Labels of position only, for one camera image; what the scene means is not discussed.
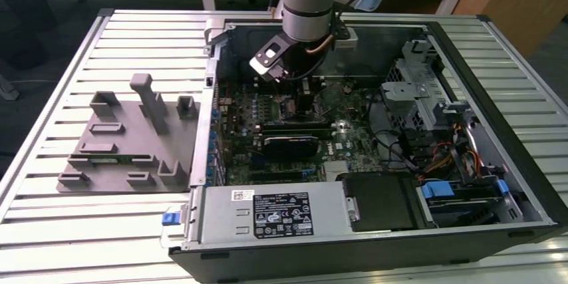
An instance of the floor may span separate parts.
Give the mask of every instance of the floor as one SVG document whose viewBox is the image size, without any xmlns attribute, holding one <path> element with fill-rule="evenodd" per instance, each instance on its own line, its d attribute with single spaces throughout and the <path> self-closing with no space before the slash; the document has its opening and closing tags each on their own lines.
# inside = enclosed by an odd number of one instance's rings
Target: floor
<svg viewBox="0 0 568 284">
<path fill-rule="evenodd" d="M 202 9 L 201 0 L 86 0 L 84 3 L 76 0 L 48 0 L 48 2 L 60 23 L 57 28 L 38 34 L 49 52 L 49 60 L 41 66 L 25 71 L 13 70 L 0 60 L 0 73 L 9 81 L 41 80 L 41 82 L 14 83 L 20 98 L 16 101 L 0 100 L 0 177 L 41 112 L 57 79 L 73 58 L 98 10 Z M 265 10 L 266 5 L 268 0 L 217 0 L 218 10 Z M 565 52 L 568 52 L 568 23 L 561 23 L 541 49 L 529 58 L 529 62 L 564 102 L 568 102 L 564 80 L 568 74 Z"/>
</svg>

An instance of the blue drive latch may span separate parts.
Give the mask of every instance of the blue drive latch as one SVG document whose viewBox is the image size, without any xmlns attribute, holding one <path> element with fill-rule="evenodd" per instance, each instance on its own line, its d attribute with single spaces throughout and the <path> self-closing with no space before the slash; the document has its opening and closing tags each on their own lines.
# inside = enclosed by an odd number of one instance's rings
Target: blue drive latch
<svg viewBox="0 0 568 284">
<path fill-rule="evenodd" d="M 438 196 L 453 196 L 453 189 L 448 181 L 426 182 L 421 186 L 425 199 Z"/>
<path fill-rule="evenodd" d="M 180 212 L 165 212 L 161 215 L 161 225 L 180 225 L 181 224 L 181 213 Z"/>
</svg>

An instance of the white label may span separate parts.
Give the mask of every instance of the white label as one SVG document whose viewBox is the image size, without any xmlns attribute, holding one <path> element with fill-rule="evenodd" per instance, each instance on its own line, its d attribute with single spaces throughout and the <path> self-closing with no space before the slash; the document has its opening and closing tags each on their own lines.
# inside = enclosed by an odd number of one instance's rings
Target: white label
<svg viewBox="0 0 568 284">
<path fill-rule="evenodd" d="M 254 196 L 254 190 L 232 190 L 230 200 L 232 201 L 250 201 Z"/>
<path fill-rule="evenodd" d="M 90 159 L 90 163 L 118 163 L 116 159 Z"/>
</svg>

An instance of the aluminum plate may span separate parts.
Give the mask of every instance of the aluminum plate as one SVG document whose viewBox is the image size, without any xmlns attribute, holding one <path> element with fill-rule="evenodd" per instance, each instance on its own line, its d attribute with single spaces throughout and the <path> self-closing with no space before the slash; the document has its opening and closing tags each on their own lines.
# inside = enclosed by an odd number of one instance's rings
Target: aluminum plate
<svg viewBox="0 0 568 284">
<path fill-rule="evenodd" d="M 266 13 L 117 10 L 98 17 L 0 182 L 2 283 L 194 283 L 160 246 L 160 215 L 186 194 L 58 194 L 96 90 L 137 99 L 134 72 L 150 73 L 164 100 L 198 100 L 209 18 L 268 19 Z M 345 19 L 438 21 L 529 153 L 568 200 L 568 116 L 564 105 L 490 23 L 476 17 L 345 14 Z M 448 83 L 460 91 L 454 81 Z M 173 231 L 181 235 L 182 229 Z M 565 283 L 568 239 L 506 249 L 480 262 L 358 272 L 264 283 Z"/>
</svg>

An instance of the sticker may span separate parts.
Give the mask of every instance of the sticker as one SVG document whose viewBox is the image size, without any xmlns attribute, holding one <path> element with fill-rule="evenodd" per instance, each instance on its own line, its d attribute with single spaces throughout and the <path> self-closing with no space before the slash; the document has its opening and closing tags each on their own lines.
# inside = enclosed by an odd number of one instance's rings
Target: sticker
<svg viewBox="0 0 568 284">
<path fill-rule="evenodd" d="M 257 239 L 313 235 L 308 193 L 253 196 L 253 229 Z"/>
<path fill-rule="evenodd" d="M 232 201 L 250 201 L 254 195 L 254 190 L 232 190 L 230 200 Z"/>
<path fill-rule="evenodd" d="M 116 159 L 90 159 L 90 163 L 118 163 Z"/>
</svg>

